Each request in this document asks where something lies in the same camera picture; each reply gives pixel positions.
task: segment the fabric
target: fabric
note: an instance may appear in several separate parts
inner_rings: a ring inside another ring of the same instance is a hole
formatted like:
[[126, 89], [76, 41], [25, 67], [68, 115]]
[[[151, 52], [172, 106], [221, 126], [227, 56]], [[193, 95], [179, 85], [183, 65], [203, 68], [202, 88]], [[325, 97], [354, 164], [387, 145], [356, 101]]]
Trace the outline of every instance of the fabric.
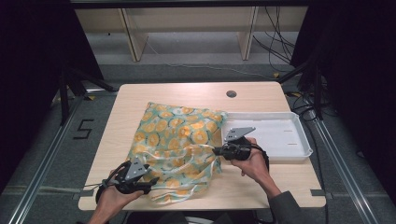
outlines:
[[221, 146], [224, 111], [148, 103], [128, 158], [148, 164], [143, 181], [159, 177], [149, 197], [177, 203], [207, 189], [220, 162], [212, 148]]
[[270, 199], [269, 204], [279, 224], [317, 223], [303, 212], [289, 191]]

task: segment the hand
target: hand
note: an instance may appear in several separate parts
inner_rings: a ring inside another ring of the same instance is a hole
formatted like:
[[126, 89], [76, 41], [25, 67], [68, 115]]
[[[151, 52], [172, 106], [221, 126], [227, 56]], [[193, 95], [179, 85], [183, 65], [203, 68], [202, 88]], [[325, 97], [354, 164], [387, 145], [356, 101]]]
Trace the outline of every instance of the hand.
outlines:
[[143, 190], [131, 194], [122, 194], [116, 187], [110, 186], [102, 192], [95, 211], [88, 223], [106, 223], [128, 203], [144, 194]]
[[[247, 140], [252, 144], [257, 144], [255, 138], [247, 138]], [[241, 176], [247, 175], [259, 183], [269, 198], [273, 198], [281, 193], [268, 172], [262, 152], [258, 149], [251, 149], [250, 156], [247, 160], [231, 160], [231, 164], [242, 170]]]

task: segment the sleeve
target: sleeve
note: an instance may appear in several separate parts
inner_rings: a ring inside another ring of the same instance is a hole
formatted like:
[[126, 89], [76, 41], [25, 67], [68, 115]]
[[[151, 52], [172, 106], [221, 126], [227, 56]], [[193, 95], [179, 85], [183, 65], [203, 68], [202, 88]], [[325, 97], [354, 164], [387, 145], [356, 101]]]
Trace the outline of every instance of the sleeve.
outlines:
[[270, 199], [269, 204], [279, 224], [316, 223], [303, 212], [289, 191]]

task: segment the table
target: table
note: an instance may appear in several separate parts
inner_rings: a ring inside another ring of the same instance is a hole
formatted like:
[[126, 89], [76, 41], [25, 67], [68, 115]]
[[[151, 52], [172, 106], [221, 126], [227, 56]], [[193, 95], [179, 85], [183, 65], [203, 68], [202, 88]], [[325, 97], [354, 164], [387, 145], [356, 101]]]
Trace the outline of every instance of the table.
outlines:
[[[230, 98], [227, 91], [235, 91]], [[110, 170], [125, 161], [132, 145], [134, 132], [148, 102], [166, 105], [221, 109], [228, 112], [290, 111], [280, 85], [276, 82], [214, 82], [128, 84], [120, 88], [97, 150], [86, 185], [101, 183]], [[124, 207], [125, 210], [216, 210], [261, 209], [268, 201], [260, 186], [228, 161], [222, 163], [223, 173], [214, 175], [209, 189], [182, 203], [157, 205], [146, 196]], [[312, 196], [311, 189], [320, 189], [312, 163], [270, 163], [271, 175], [282, 191], [289, 190], [301, 207], [321, 207], [324, 197]], [[81, 197], [81, 210], [96, 207], [94, 195]]]

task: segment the orange floral pattern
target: orange floral pattern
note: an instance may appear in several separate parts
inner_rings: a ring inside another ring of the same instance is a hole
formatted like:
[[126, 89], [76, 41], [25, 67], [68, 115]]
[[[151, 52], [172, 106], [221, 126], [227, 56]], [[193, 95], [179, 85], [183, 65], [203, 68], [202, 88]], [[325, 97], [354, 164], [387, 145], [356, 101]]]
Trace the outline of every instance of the orange floral pattern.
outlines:
[[209, 186], [213, 172], [220, 172], [212, 148], [221, 142], [226, 119], [224, 111], [148, 103], [128, 158], [150, 165], [144, 181], [160, 178], [149, 195], [152, 201], [181, 202]]

